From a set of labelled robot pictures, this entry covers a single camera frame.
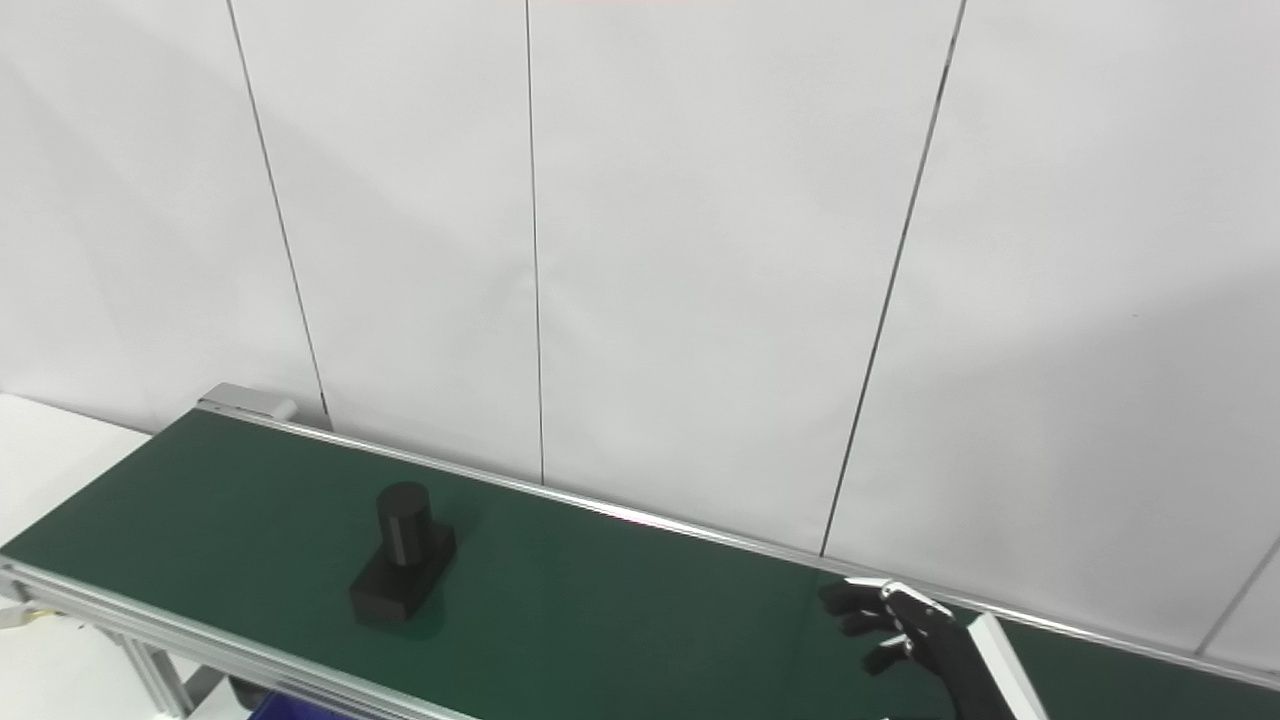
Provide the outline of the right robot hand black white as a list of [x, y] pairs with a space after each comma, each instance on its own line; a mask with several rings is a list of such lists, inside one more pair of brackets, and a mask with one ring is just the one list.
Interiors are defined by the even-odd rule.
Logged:
[[818, 598], [842, 635], [883, 634], [861, 660], [867, 674], [914, 662], [941, 680], [956, 719], [1048, 717], [995, 615], [964, 623], [909, 584], [876, 577], [845, 577], [820, 587]]

